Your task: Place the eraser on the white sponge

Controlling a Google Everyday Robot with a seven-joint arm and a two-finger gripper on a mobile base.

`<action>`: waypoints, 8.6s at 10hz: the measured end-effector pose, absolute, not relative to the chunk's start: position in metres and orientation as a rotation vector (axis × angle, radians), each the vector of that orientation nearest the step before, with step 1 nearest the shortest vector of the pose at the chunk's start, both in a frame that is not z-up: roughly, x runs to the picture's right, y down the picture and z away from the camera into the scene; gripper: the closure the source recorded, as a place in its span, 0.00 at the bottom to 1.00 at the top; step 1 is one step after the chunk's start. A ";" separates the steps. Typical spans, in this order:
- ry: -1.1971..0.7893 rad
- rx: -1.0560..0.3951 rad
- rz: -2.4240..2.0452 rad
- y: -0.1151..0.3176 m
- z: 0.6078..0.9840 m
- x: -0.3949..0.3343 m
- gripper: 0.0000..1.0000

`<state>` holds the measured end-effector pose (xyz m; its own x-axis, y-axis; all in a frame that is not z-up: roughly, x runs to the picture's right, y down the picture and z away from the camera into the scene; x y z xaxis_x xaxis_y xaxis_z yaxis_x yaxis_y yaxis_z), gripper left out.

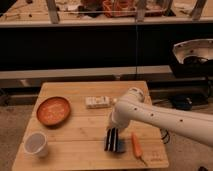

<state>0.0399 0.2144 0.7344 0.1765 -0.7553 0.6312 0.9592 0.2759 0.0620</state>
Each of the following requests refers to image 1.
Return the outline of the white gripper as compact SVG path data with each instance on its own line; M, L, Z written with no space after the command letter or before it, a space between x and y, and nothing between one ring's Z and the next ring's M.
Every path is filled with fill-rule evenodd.
M129 119L122 119L117 113L111 112L108 118L108 130L105 137L105 151L112 151L117 152L118 146L118 132L123 132L129 126L130 120ZM113 134L113 143L111 142L112 139L112 128L114 130Z

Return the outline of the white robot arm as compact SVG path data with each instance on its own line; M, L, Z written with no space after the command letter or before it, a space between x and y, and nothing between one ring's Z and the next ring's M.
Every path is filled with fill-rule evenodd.
M141 89L128 89L109 114L108 128L122 132L131 121L144 122L213 148L213 115L158 107L144 99Z

